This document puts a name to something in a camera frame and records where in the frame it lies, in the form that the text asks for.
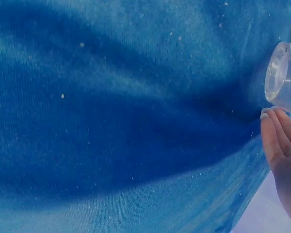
plastic cup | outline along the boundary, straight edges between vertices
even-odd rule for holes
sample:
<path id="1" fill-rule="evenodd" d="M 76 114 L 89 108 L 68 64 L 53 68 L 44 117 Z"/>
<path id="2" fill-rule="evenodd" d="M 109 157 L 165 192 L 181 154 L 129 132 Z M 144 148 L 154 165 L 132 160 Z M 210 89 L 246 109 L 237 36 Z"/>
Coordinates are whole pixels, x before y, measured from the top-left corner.
<path id="1" fill-rule="evenodd" d="M 291 44 L 280 42 L 268 63 L 265 77 L 268 102 L 291 113 Z"/>

white surface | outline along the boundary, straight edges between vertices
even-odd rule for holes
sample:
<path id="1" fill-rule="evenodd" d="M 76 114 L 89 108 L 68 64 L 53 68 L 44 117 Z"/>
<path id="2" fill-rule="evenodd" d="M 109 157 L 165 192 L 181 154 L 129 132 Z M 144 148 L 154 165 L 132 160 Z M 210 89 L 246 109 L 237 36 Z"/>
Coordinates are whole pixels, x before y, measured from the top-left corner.
<path id="1" fill-rule="evenodd" d="M 271 172 L 231 233 L 291 233 L 291 219 L 281 205 Z"/>

blue fabric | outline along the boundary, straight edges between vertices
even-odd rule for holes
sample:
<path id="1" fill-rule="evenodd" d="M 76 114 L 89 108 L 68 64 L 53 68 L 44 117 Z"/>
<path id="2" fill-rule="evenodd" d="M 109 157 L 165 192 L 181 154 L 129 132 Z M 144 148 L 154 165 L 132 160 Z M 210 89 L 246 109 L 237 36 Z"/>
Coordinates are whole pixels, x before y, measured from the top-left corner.
<path id="1" fill-rule="evenodd" d="M 0 1 L 0 233 L 229 232 L 290 30 L 291 0 Z"/>

